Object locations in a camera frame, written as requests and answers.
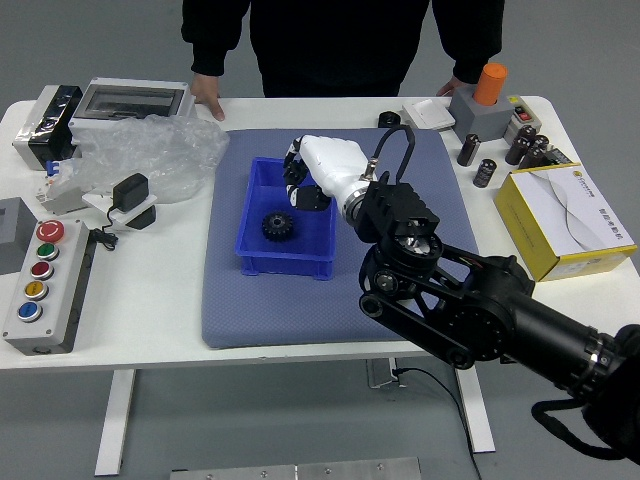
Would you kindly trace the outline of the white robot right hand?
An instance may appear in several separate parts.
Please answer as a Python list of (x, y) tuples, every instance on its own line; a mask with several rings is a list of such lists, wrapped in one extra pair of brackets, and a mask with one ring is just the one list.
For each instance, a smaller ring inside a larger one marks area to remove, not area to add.
[(376, 179), (376, 162), (351, 140), (304, 135), (295, 139), (284, 158), (283, 177), (290, 204), (304, 211), (322, 211), (332, 200), (353, 222)]

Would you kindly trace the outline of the person's right hand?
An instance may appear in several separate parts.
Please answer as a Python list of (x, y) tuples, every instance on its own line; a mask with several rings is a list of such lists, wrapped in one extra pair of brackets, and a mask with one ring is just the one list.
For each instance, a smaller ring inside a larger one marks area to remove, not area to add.
[(225, 120), (225, 113), (219, 101), (218, 77), (195, 73), (190, 90), (195, 101), (205, 105), (215, 120)]

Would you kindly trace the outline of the person's left hand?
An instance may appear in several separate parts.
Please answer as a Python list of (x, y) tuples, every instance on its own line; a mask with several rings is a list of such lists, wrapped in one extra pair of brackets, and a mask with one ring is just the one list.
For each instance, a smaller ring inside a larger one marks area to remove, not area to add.
[(454, 92), (467, 86), (467, 83), (458, 79), (456, 76), (452, 76), (436, 93), (438, 97), (449, 97), (454, 94)]

